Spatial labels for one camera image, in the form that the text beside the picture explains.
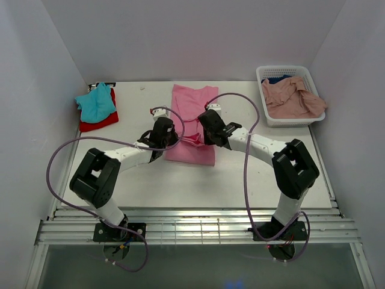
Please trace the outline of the pink t shirt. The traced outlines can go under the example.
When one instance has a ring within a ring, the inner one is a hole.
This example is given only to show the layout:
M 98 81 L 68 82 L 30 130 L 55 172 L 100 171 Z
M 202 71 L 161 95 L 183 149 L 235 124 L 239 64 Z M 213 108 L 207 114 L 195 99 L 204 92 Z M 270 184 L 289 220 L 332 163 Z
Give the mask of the pink t shirt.
M 206 86 L 201 89 L 175 84 L 171 94 L 171 114 L 175 131 L 182 140 L 175 148 L 164 153 L 164 159 L 204 166 L 215 165 L 215 149 L 204 144 L 203 127 L 198 116 L 205 112 L 208 101 L 219 95 L 219 88 Z

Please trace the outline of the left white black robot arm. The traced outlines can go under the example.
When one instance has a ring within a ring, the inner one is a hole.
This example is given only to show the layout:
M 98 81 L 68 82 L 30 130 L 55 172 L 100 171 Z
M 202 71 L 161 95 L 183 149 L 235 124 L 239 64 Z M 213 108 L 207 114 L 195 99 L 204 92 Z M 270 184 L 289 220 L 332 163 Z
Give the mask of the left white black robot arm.
M 128 218 L 112 198 L 119 173 L 157 160 L 163 149 L 177 141 L 173 121 L 159 117 L 153 129 L 146 131 L 132 147 L 112 151 L 91 148 L 85 154 L 69 188 L 92 206 L 102 220 L 109 222 L 106 232 L 113 240 L 122 240 L 128 233 Z

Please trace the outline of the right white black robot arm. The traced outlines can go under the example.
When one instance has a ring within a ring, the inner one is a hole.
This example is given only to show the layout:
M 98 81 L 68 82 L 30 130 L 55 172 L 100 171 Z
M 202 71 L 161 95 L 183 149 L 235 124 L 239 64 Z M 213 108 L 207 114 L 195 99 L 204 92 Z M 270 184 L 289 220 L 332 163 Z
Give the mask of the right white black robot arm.
M 285 143 L 252 134 L 234 122 L 226 125 L 213 109 L 199 115 L 198 120 L 203 127 L 205 144 L 245 153 L 244 196 L 253 234 L 263 241 L 286 239 L 294 231 L 293 223 L 298 220 L 305 195 L 319 176 L 319 169 L 305 144 L 296 138 Z M 279 202 L 271 221 L 260 227 L 253 221 L 247 196 L 249 156 L 273 168 L 280 190 Z

